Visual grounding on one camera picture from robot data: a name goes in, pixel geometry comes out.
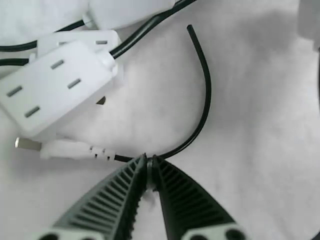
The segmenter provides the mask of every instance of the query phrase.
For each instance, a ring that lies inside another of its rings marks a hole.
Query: white extension cord outlet
[[[119,29],[171,9],[175,0],[91,0],[83,21],[89,28]]]
[[[116,65],[109,51],[75,41],[0,81],[0,105],[23,136],[45,142],[107,92]]]
[[[50,51],[67,43],[81,41],[93,52],[100,50],[111,51],[121,44],[119,35],[114,30],[61,31],[45,35],[37,40],[37,52],[32,53],[29,62],[42,57]],[[113,83],[122,86],[125,82],[124,64],[121,59],[116,61],[113,68],[116,75]]]

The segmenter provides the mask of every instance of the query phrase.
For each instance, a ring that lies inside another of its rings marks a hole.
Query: white power plug
[[[52,140],[47,143],[32,141],[18,137],[15,140],[17,149],[27,149],[40,152],[40,158],[65,158],[80,161],[97,160],[101,162],[114,161],[116,153],[113,150],[93,146],[80,141],[68,139]]]
[[[175,0],[91,0],[83,21],[89,28],[118,29],[171,9]]]
[[[107,92],[115,60],[75,41],[27,64],[0,81],[0,105],[23,136],[40,142]]]

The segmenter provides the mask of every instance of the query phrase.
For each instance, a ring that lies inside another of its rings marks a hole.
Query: ridged grip
[[[146,184],[147,159],[141,156],[98,183],[54,227],[96,231],[105,240],[127,240]]]

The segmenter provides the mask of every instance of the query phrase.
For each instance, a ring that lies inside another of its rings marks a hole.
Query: black cable
[[[175,14],[176,12],[184,9],[188,5],[194,3],[197,0],[180,0],[178,1],[173,8],[159,13],[152,18],[150,18],[145,24],[143,24],[138,30],[136,30],[130,37],[128,37],[123,43],[121,43],[118,47],[113,49],[110,54],[114,59],[120,57],[130,48],[132,48],[140,39],[142,39],[147,33],[149,33],[154,27],[160,24],[162,21]],[[71,25],[68,25],[64,28],[56,32],[70,31],[76,29],[78,27],[83,26],[85,23],[80,20]],[[33,49],[37,47],[37,41],[32,41],[20,45],[12,45],[12,46],[0,46],[0,52],[19,52],[25,51],[29,49]]]
[[[181,145],[179,145],[178,147],[176,147],[175,149],[168,151],[164,154],[161,154],[160,157],[167,159],[170,158],[178,153],[180,153],[181,151],[183,151],[184,149],[186,149],[196,138],[197,136],[200,134],[201,130],[203,129],[207,118],[208,118],[208,114],[209,114],[209,110],[210,110],[210,104],[211,104],[211,76],[210,76],[210,70],[208,67],[208,63],[206,61],[206,57],[205,54],[201,48],[201,45],[199,43],[199,40],[197,38],[197,35],[195,33],[194,28],[192,27],[192,25],[189,25],[187,27],[187,30],[189,32],[189,35],[191,37],[191,40],[193,42],[193,45],[195,47],[196,53],[198,55],[198,58],[200,60],[201,66],[202,66],[202,70],[204,73],[204,79],[205,79],[205,101],[204,101],[204,107],[203,107],[203,112],[201,115],[201,119],[197,125],[197,127],[195,128],[195,130],[193,131],[193,133],[191,134],[191,136],[184,141]],[[128,157],[128,156],[121,156],[121,155],[116,155],[114,158],[116,161],[120,161],[120,162],[128,162],[132,159],[132,157]]]
[[[318,63],[318,101],[319,101],[319,108],[320,108],[320,49],[319,49],[319,63]]]
[[[84,21],[80,20],[80,21],[72,23],[68,26],[65,26],[55,32],[70,31],[70,30],[76,29],[78,27],[81,27],[84,24],[85,24]],[[26,51],[29,49],[34,49],[36,47],[37,47],[37,41],[31,41],[31,42],[19,44],[19,45],[0,46],[0,52],[20,52],[20,51]]]
[[[29,62],[28,58],[0,59],[0,66],[23,66]]]
[[[196,0],[180,0],[178,1],[173,8],[170,10],[159,13],[152,18],[150,18],[146,23],[144,23],[141,27],[138,28],[130,37],[128,37],[123,43],[121,43],[118,47],[113,49],[110,54],[114,59],[120,57],[130,48],[132,48],[140,39],[142,39],[147,33],[149,33],[153,28],[155,28],[159,23],[163,20],[167,19],[171,15],[176,12],[184,9],[188,5],[194,3]]]

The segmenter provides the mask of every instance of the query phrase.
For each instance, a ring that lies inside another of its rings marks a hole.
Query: white plastic housing
[[[171,9],[175,0],[91,0],[83,16],[87,27],[118,29]]]
[[[320,0],[300,0],[298,13],[298,33],[312,40],[314,49],[320,47]]]
[[[50,158],[67,158],[80,161],[90,159],[107,162],[114,161],[115,155],[116,152],[110,149],[67,139],[53,140],[43,143],[40,151],[40,157],[45,160]]]
[[[115,64],[108,51],[68,43],[1,79],[0,105],[23,136],[53,139],[57,128],[101,99]]]
[[[37,40],[37,57],[61,47],[67,43],[81,41],[93,52],[106,49],[109,52],[121,41],[114,30],[61,31],[48,34]]]

